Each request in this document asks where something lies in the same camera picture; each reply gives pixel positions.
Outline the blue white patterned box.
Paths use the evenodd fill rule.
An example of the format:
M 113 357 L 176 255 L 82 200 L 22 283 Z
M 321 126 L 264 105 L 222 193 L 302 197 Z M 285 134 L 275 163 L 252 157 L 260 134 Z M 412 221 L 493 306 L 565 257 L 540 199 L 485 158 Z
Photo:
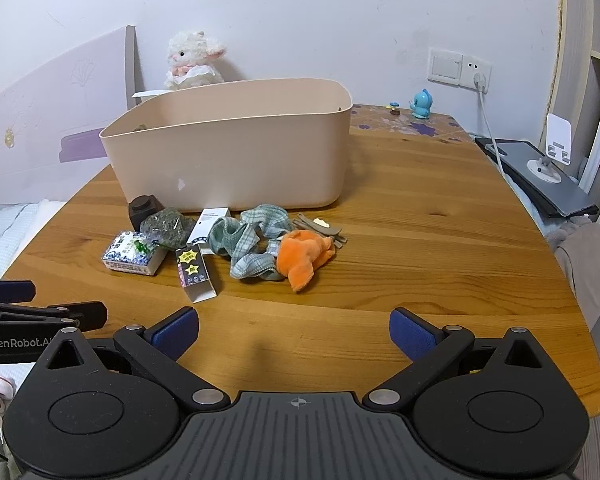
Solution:
M 111 271 L 153 276 L 164 258 L 166 248 L 145 234 L 123 231 L 102 254 L 102 263 Z

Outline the dark green crinkled bag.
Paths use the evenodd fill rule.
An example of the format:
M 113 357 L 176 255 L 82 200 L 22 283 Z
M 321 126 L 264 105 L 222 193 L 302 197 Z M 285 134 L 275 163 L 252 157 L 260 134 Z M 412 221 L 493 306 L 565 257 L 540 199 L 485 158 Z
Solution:
M 161 209 L 140 224 L 140 232 L 154 244 L 167 250 L 184 247 L 195 222 L 175 208 Z

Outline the green plaid scrunchie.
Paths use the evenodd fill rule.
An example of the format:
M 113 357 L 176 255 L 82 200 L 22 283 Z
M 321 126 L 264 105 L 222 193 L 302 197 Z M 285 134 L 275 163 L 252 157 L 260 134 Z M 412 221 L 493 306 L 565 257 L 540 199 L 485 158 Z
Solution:
M 282 239 L 291 230 L 284 208 L 262 204 L 243 211 L 238 219 L 216 220 L 208 235 L 208 246 L 230 262 L 230 277 L 235 280 L 281 281 L 284 277 L 277 271 L 276 261 Z

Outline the black small bottle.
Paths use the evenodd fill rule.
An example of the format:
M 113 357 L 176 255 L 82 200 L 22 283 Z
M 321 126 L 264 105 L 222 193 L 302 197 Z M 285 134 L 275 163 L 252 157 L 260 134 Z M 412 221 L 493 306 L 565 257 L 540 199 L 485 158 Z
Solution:
M 148 217 L 163 210 L 164 206 L 155 195 L 140 195 L 128 203 L 128 214 L 135 232 L 140 232 L 140 225 Z

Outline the orange plush toy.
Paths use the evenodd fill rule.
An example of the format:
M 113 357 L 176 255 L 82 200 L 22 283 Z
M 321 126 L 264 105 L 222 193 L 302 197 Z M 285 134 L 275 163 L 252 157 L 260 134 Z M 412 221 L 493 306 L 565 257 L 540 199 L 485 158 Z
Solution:
M 295 230 L 283 236 L 276 259 L 276 270 L 301 292 L 312 281 L 315 271 L 336 255 L 334 241 L 311 231 Z

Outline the white slim carton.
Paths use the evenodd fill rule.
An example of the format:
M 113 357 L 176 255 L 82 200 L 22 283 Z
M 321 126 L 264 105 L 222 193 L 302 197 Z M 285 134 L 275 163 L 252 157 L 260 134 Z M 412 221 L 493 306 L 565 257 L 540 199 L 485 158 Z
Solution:
M 227 207 L 206 208 L 201 211 L 192 232 L 190 232 L 187 244 L 197 245 L 203 255 L 210 255 L 212 250 L 208 245 L 209 233 L 212 226 L 219 220 L 230 215 Z

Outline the beige cloth pile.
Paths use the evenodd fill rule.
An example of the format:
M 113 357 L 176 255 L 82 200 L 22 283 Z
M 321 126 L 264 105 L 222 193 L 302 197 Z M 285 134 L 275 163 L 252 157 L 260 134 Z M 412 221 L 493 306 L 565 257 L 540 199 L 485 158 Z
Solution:
M 546 237 L 592 330 L 600 318 L 600 225 L 572 217 Z

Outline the dark grey laptop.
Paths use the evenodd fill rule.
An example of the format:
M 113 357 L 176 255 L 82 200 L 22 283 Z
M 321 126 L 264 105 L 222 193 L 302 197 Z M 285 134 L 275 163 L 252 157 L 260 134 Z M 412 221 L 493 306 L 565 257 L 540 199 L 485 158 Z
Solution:
M 598 214 L 591 197 L 531 143 L 501 139 L 495 151 L 488 138 L 479 136 L 475 142 L 492 160 L 498 159 L 498 151 L 505 173 L 543 214 L 565 219 Z

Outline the purple flower table mat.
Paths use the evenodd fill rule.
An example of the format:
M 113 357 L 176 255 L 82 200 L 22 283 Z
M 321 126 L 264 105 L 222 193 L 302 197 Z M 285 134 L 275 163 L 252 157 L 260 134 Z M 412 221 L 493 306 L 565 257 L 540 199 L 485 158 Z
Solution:
M 432 113 L 427 119 L 418 119 L 406 108 L 399 108 L 399 114 L 395 115 L 385 106 L 354 104 L 351 128 L 364 132 L 385 131 L 404 136 L 422 136 L 450 143 L 472 141 L 452 116 Z

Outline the beige plastic storage bin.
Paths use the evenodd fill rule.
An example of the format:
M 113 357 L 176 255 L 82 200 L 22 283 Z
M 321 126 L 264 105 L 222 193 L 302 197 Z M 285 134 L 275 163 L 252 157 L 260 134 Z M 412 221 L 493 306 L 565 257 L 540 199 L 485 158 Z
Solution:
M 233 81 L 155 96 L 99 137 L 127 200 L 318 208 L 342 191 L 352 108 L 329 79 Z

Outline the tiny mushroom figurine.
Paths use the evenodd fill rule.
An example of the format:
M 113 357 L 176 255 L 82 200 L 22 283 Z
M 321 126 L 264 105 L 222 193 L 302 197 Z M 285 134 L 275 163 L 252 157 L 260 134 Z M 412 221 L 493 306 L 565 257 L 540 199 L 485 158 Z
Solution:
M 397 102 L 391 102 L 387 105 L 387 110 L 390 112 L 391 115 L 396 115 L 399 116 L 401 114 L 400 111 L 400 104 Z

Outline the blue cartoon figurine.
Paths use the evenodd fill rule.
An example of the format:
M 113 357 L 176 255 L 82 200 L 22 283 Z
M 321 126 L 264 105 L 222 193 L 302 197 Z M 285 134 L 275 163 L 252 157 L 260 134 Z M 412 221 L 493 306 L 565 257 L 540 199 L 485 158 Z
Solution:
M 414 95 L 410 107 L 414 117 L 428 119 L 432 107 L 432 95 L 427 89 L 420 90 Z

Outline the white phone stand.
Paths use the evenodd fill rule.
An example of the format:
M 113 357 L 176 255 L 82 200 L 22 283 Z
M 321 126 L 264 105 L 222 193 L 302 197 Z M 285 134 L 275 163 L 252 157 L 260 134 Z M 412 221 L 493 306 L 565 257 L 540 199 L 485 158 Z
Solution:
M 533 177 L 548 184 L 562 182 L 556 162 L 569 166 L 571 162 L 571 124 L 554 114 L 546 118 L 545 148 L 538 159 L 529 159 L 527 168 Z

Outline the white plush lamb toy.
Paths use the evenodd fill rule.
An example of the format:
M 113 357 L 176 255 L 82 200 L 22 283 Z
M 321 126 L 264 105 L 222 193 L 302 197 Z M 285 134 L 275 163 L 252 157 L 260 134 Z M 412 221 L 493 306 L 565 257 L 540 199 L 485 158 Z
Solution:
M 169 70 L 164 85 L 168 90 L 181 90 L 222 84 L 223 76 L 215 62 L 226 53 L 220 40 L 199 32 L 178 32 L 168 43 L 166 62 Z

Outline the white wall switch socket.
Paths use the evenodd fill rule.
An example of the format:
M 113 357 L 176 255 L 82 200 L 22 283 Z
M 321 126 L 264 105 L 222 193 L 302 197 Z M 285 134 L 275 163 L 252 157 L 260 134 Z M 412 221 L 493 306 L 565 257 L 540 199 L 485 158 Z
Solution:
M 492 63 L 476 56 L 430 48 L 427 79 L 469 90 L 488 92 Z

